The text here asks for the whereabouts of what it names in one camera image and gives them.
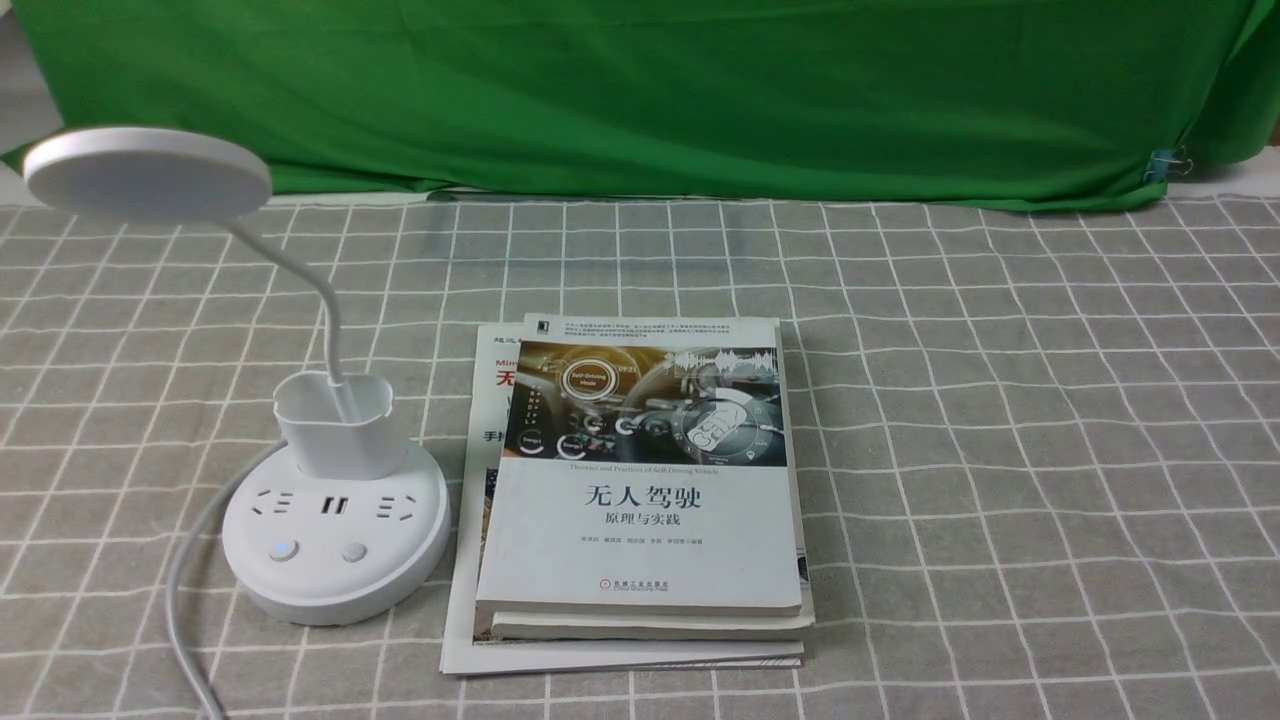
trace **binder clip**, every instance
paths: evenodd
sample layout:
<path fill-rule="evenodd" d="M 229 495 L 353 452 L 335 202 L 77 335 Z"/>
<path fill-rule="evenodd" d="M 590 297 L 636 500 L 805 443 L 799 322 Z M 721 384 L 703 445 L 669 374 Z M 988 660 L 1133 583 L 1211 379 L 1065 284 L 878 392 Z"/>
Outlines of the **binder clip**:
<path fill-rule="evenodd" d="M 1194 168 L 1196 163 L 1187 156 L 1185 147 L 1156 150 L 1147 160 L 1147 172 L 1143 173 L 1142 182 L 1165 182 L 1170 176 L 1187 177 Z"/>

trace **white cable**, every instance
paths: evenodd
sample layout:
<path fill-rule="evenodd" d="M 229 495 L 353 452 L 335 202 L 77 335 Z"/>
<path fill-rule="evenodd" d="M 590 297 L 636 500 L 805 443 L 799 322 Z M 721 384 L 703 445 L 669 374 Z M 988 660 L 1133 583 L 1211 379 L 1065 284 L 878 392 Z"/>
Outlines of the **white cable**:
<path fill-rule="evenodd" d="M 241 468 L 236 475 L 218 491 L 214 497 L 209 500 L 209 505 L 200 511 L 200 516 L 196 518 L 195 524 L 187 530 L 187 537 L 182 539 L 182 544 L 178 546 L 178 552 L 174 553 L 173 561 L 169 564 L 169 575 L 165 580 L 164 588 L 164 615 L 165 626 L 169 630 L 169 647 L 173 648 L 174 655 L 178 656 L 178 665 L 182 667 L 182 674 L 187 676 L 187 683 L 191 684 L 191 689 L 195 691 L 196 697 L 200 698 L 200 705 L 204 706 L 205 714 L 209 715 L 210 720 L 223 720 L 225 715 L 221 707 L 218 706 L 218 696 L 214 693 L 214 688 L 210 687 L 209 680 L 205 679 L 200 673 L 200 666 L 196 665 L 196 659 L 191 655 L 191 650 L 187 647 L 186 641 L 178 633 L 178 580 L 182 577 L 182 570 L 187 565 L 187 556 L 191 553 L 192 546 L 196 544 L 196 538 L 200 537 L 201 530 L 209 525 L 214 515 L 218 514 L 218 509 L 227 502 L 227 498 L 236 492 L 236 488 L 244 482 L 244 478 L 250 475 L 264 460 L 270 457 L 275 451 L 284 447 L 285 442 L 283 439 L 276 441 L 271 447 L 264 450 L 257 455 L 257 457 L 248 461 L 247 465 Z"/>

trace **gray checkered tablecloth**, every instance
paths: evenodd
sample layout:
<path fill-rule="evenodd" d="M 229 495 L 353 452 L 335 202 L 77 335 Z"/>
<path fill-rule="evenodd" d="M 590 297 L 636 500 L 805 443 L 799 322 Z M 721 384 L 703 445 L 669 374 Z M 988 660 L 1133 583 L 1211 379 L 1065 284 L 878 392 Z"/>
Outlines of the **gray checkered tablecloth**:
<path fill-rule="evenodd" d="M 477 323 L 782 316 L 819 623 L 796 671 L 462 682 L 436 673 L 451 562 L 306 630 L 210 538 L 186 632 L 252 717 L 1276 717 L 1277 215 L 273 206 L 253 224 L 333 278 L 348 366 L 392 380 L 454 500 Z M 0 715 L 192 717 L 163 566 L 319 366 L 319 304 L 211 228 L 0 231 Z"/>

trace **power strip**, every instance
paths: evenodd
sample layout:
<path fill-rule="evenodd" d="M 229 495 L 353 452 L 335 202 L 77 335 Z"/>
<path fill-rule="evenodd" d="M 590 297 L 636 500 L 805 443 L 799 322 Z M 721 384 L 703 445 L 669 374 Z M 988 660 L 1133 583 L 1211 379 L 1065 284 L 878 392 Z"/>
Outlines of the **power strip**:
<path fill-rule="evenodd" d="M 376 480 L 312 478 L 285 446 L 232 496 L 223 551 L 269 615 L 303 625 L 372 618 L 426 580 L 449 537 L 444 473 L 413 442 Z"/>

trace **green cloth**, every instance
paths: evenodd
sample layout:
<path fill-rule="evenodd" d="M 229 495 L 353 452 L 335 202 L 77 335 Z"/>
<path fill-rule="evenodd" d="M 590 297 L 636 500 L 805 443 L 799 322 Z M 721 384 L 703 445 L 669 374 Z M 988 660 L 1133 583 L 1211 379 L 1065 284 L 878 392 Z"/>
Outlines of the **green cloth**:
<path fill-rule="evenodd" d="M 1274 5 L 14 3 L 68 126 L 225 137 L 280 192 L 1004 209 L 1160 197 L 1148 159 L 1188 136 L 1215 159 L 1254 152 L 1280 111 Z"/>

